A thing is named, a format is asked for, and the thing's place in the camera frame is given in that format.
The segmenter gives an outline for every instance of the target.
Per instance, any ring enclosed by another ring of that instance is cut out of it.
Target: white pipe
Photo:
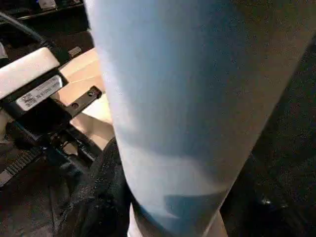
[[[86,0],[86,7],[141,215],[165,234],[201,236],[314,34],[315,4]]]

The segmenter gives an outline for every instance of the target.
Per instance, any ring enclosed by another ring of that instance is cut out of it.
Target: cable
[[[16,20],[13,17],[5,14],[2,11],[0,11],[0,19],[5,21],[6,23],[12,25],[13,27],[19,29],[20,31],[26,33],[27,35],[31,36],[33,39],[35,39],[36,41],[38,41],[41,44],[47,42],[47,39],[45,39],[39,33],[35,32],[34,30],[29,28],[28,26],[20,23],[18,20]]]

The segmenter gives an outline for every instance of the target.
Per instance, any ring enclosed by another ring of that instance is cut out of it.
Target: black cable
[[[41,36],[39,33],[35,32],[30,27],[20,23],[18,20],[14,19],[12,16],[5,14],[4,12],[0,11],[0,19],[5,21],[6,23],[12,25],[13,27],[19,29],[20,31],[26,33],[27,35],[31,36],[33,39],[38,41],[39,43],[45,43],[47,40]]]
[[[0,11],[0,20],[3,20],[4,22],[10,24],[14,28],[32,37],[34,40],[39,42],[40,47],[47,47],[54,54],[54,56],[56,57],[56,59],[59,61],[61,65],[70,61],[71,57],[66,50],[57,47],[52,41],[41,36],[39,33],[34,31],[32,28],[26,26],[25,24],[22,24],[21,22],[16,20],[14,17],[9,16],[5,14],[4,12]]]

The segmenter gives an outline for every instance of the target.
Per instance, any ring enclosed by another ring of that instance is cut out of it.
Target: screw
[[[77,103],[73,103],[73,104],[71,105],[71,107],[73,107],[74,109],[76,109],[76,108],[78,108],[78,107],[79,107],[79,104],[77,104]]]
[[[88,96],[94,96],[94,91],[88,91]]]

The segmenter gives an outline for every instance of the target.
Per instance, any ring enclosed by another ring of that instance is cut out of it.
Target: white sticker
[[[16,100],[16,104],[24,111],[30,110],[62,87],[63,82],[61,77],[59,75],[55,75],[43,84],[21,96]]]
[[[55,0],[38,0],[41,9],[51,9],[56,8]]]

